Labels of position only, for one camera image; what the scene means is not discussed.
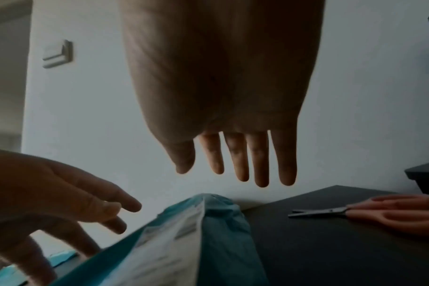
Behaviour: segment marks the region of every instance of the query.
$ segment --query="white label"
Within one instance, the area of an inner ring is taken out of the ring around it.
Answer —
[[[101,286],[195,286],[205,201],[160,226],[146,227]]]

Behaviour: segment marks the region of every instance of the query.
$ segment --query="light switch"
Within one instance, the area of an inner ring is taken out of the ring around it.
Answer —
[[[63,40],[45,47],[43,52],[43,67],[51,68],[72,61],[72,43]]]

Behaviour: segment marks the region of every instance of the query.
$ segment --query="orange scissor handle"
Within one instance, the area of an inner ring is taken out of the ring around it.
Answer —
[[[345,215],[353,220],[376,221],[404,233],[429,236],[429,211],[352,209]]]
[[[347,207],[354,210],[429,210],[429,195],[374,196]]]

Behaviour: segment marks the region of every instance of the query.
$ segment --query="package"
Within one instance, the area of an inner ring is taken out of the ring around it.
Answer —
[[[172,205],[52,286],[267,286],[249,224],[231,200]]]

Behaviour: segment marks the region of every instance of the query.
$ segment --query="scissors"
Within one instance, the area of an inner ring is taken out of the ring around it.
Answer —
[[[375,196],[357,204],[324,210],[292,210],[289,218],[341,216],[375,221],[400,232],[429,236],[429,195]]]

